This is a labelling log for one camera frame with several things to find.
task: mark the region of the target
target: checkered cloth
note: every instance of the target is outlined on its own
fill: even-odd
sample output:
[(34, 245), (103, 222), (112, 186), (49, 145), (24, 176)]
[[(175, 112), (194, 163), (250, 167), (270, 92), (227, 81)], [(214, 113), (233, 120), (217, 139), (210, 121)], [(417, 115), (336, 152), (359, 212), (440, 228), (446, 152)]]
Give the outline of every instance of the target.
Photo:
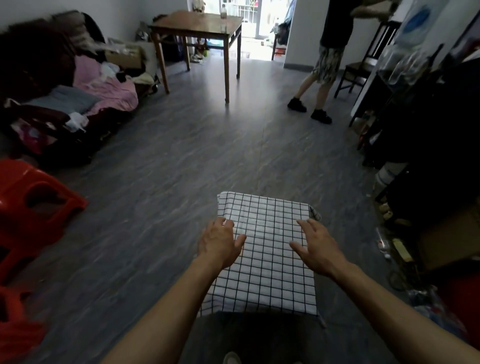
[(298, 219), (320, 215), (307, 204), (235, 192), (218, 195), (218, 215), (234, 221), (247, 240), (235, 263), (208, 290), (198, 316), (224, 312), (318, 315), (313, 272), (289, 246), (307, 246)]

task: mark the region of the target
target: shoe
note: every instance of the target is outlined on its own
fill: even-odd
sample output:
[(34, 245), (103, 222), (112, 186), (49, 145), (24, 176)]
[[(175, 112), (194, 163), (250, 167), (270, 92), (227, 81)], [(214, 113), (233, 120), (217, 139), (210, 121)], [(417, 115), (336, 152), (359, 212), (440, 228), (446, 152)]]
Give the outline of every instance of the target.
[(223, 364), (241, 364), (239, 356), (234, 352), (229, 352), (223, 359)]
[(287, 107), (290, 110), (295, 110), (298, 112), (307, 112), (307, 108), (301, 103), (299, 98), (294, 97), (290, 102), (288, 103)]
[(322, 109), (320, 110), (315, 109), (312, 114), (312, 119), (317, 120), (323, 124), (332, 123), (332, 118), (328, 116), (327, 113)]

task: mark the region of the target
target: wooden table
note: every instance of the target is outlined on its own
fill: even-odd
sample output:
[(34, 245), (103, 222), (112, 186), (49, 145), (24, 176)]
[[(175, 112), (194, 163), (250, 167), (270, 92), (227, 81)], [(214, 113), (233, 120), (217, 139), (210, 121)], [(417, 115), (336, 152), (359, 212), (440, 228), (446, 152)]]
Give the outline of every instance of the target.
[[(151, 26), (152, 41), (155, 44), (160, 70), (162, 72), (163, 85), (165, 92), (170, 93), (167, 83), (167, 75), (165, 72), (165, 60), (163, 59), (163, 50), (160, 43), (162, 37), (167, 35), (181, 36), (183, 43), (183, 52), (187, 70), (190, 71), (190, 57), (188, 54), (188, 46), (196, 44), (188, 44), (187, 37), (221, 39), (223, 47), (208, 46), (211, 49), (223, 50), (223, 59), (225, 66), (225, 102), (230, 102), (230, 82), (229, 82), (229, 66), (228, 51), (233, 42), (238, 38), (238, 54), (237, 54), (237, 79), (240, 79), (240, 50), (241, 50), (241, 24), (243, 18), (239, 16), (229, 16), (227, 19), (221, 19), (217, 14), (205, 14), (200, 12), (178, 11), (169, 16), (161, 18), (154, 22)], [(226, 24), (226, 32), (222, 32), (222, 25)]]

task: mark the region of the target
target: gray floor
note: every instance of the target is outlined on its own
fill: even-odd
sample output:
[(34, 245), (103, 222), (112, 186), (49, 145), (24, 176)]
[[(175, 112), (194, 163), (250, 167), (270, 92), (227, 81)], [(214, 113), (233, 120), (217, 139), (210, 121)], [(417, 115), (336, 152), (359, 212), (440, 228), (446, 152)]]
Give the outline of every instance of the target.
[[(190, 73), (170, 67), (171, 95), (145, 100), (91, 165), (54, 173), (90, 205), (21, 275), (35, 287), (31, 312), (49, 325), (26, 362), (98, 362), (188, 266), (221, 191), (311, 204), (347, 257), (387, 286), (366, 196), (374, 172), (347, 128), (356, 95), (330, 100), (334, 123), (321, 125), (286, 108), (304, 73), (245, 60), (237, 82), (231, 68), (226, 107), (221, 58)], [(316, 283), (328, 330), (309, 317), (204, 317), (181, 362), (221, 363), (230, 350), (244, 363), (394, 362), (347, 296)]]

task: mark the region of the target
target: wooden chair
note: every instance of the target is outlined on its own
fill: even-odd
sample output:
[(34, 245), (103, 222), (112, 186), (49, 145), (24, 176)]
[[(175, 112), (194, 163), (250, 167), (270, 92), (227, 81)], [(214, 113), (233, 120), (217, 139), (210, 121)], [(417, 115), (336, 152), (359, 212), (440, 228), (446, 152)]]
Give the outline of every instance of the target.
[[(343, 72), (342, 79), (340, 84), (335, 92), (335, 98), (338, 96), (338, 92), (345, 88), (350, 88), (348, 93), (350, 94), (355, 85), (365, 86), (367, 79), (370, 77), (370, 74), (373, 72), (380, 55), (384, 51), (385, 47), (388, 46), (395, 38), (395, 35), (400, 28), (402, 23), (399, 22), (382, 22), (373, 37), (370, 46), (368, 47), (367, 53), (361, 62), (351, 63), (345, 66), (345, 71)], [(343, 86), (344, 81), (350, 82), (349, 85)]]

